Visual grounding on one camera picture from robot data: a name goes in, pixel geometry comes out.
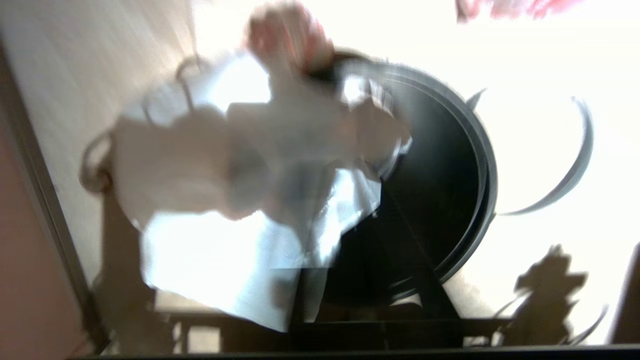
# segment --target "white cloth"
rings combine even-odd
[[[185,78],[113,131],[143,278],[286,331],[298,269],[330,266],[341,234],[379,206],[379,179],[340,132],[348,107],[329,91],[269,78],[250,54]]]

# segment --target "metal handle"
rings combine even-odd
[[[113,186],[113,178],[110,173],[112,141],[111,132],[105,131],[93,139],[84,150],[78,178],[85,190],[92,193],[102,193]],[[109,142],[109,149],[100,157],[100,160],[92,163],[90,158],[93,152],[103,142]]]
[[[471,110],[475,110],[478,102],[480,101],[480,97],[487,89],[482,89],[480,92],[473,95],[468,101],[467,106],[471,108]],[[591,153],[593,152],[593,121],[591,119],[591,114],[589,112],[589,108],[586,103],[577,97],[571,98],[574,104],[580,110],[580,114],[582,115],[582,123],[583,123],[583,134],[582,134],[582,147],[580,148],[580,152],[576,157],[573,165],[564,175],[562,180],[556,185],[556,187],[551,190],[546,196],[542,199],[538,200],[534,204],[531,204],[525,208],[510,211],[508,213],[501,213],[500,215],[522,215],[526,213],[531,213],[536,210],[540,210],[545,208],[554,202],[560,200],[567,193],[569,193],[582,179],[584,172],[587,170],[589,166],[589,161],[591,160]]]
[[[175,72],[175,79],[182,86],[182,90],[184,91],[184,95],[187,99],[187,105],[189,106],[189,111],[193,112],[195,110],[195,105],[193,104],[193,97],[191,96],[191,89],[189,89],[189,85],[187,84],[187,80],[185,78],[185,71],[188,68],[196,66],[198,71],[202,71],[204,67],[210,67],[211,64],[199,57],[198,55],[194,55],[190,58],[186,58],[179,66]]]

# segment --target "black pot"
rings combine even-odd
[[[373,305],[417,292],[415,274],[433,271],[440,282],[455,274],[480,244],[495,216],[497,168],[484,127],[474,114],[482,92],[468,102],[419,71],[401,65],[348,60],[325,80],[371,78],[394,99],[411,124],[413,144],[383,183],[381,206],[342,237],[330,269],[325,301]],[[581,179],[593,147],[591,119],[573,167],[544,199],[515,213],[543,208]]]

